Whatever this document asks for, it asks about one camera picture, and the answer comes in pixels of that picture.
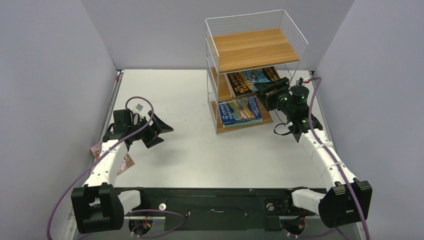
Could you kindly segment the black 169-storey treehouse book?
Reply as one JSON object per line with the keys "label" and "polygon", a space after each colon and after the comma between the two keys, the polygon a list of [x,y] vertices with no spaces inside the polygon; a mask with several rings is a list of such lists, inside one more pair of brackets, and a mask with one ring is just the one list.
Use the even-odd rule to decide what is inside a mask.
{"label": "black 169-storey treehouse book", "polygon": [[232,96],[235,98],[256,94],[258,90],[254,86],[255,83],[280,79],[280,75],[273,66],[226,73],[224,77]]}

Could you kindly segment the blue 91-storey treehouse book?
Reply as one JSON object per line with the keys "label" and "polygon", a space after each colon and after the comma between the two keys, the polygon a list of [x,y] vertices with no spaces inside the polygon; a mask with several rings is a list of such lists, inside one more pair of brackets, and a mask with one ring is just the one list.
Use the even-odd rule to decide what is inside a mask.
{"label": "blue 91-storey treehouse book", "polygon": [[263,122],[260,106],[255,96],[218,104],[221,124],[246,121]]}

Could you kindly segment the yellow Brideshead Revisited book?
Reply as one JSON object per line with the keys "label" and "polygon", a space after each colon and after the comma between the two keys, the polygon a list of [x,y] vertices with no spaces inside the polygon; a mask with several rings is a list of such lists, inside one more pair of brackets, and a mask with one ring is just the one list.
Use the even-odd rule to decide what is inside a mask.
{"label": "yellow Brideshead Revisited book", "polygon": [[235,127],[241,127],[241,126],[250,126],[250,125],[254,125],[254,124],[261,124],[261,121],[256,121],[256,120],[252,120],[252,121],[243,121],[243,122],[233,122],[233,123],[229,123],[229,124],[222,124],[222,128],[223,129],[229,129],[229,128],[235,128]]}

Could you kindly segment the white wire wooden shelf rack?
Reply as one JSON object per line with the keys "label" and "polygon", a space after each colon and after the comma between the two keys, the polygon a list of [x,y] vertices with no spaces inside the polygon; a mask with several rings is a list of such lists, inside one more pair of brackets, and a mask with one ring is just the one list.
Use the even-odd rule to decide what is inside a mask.
{"label": "white wire wooden shelf rack", "polygon": [[284,9],[210,17],[205,19],[208,104],[215,132],[225,127],[220,110],[224,104],[250,97],[247,83],[237,74],[275,68],[279,77],[292,80],[309,42]]}

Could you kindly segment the pink book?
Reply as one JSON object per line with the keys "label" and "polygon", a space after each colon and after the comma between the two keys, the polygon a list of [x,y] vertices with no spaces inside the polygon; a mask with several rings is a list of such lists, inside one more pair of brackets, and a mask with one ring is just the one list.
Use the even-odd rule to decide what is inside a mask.
{"label": "pink book", "polygon": [[[95,160],[97,161],[102,152],[102,143],[101,142],[97,143],[96,145],[92,146],[90,150],[92,154],[94,155]],[[117,175],[119,176],[120,174],[122,174],[123,172],[125,172],[127,169],[131,168],[134,165],[135,165],[135,162],[133,161],[131,156],[127,153],[123,157],[120,163]]]}

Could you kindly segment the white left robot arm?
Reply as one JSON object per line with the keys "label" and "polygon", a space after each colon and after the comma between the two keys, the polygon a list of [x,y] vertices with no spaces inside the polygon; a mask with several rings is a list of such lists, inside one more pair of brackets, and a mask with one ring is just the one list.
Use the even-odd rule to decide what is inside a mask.
{"label": "white left robot arm", "polygon": [[148,117],[140,117],[130,109],[115,110],[113,120],[102,138],[98,163],[84,184],[71,193],[80,234],[119,230],[126,214],[133,211],[143,215],[149,210],[142,187],[115,186],[121,162],[133,142],[142,141],[149,149],[164,142],[160,134],[174,130],[151,110]]}

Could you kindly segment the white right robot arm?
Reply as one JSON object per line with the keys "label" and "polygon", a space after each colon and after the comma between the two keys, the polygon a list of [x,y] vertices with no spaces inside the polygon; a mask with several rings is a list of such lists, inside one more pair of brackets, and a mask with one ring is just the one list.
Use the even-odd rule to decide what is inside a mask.
{"label": "white right robot arm", "polygon": [[338,156],[320,121],[313,115],[310,90],[300,80],[289,85],[286,77],[273,82],[257,82],[257,97],[264,107],[282,112],[290,124],[295,140],[308,152],[325,183],[326,193],[307,187],[289,190],[282,199],[283,209],[294,214],[299,209],[318,216],[328,228],[365,222],[368,218],[373,189],[359,180]]}

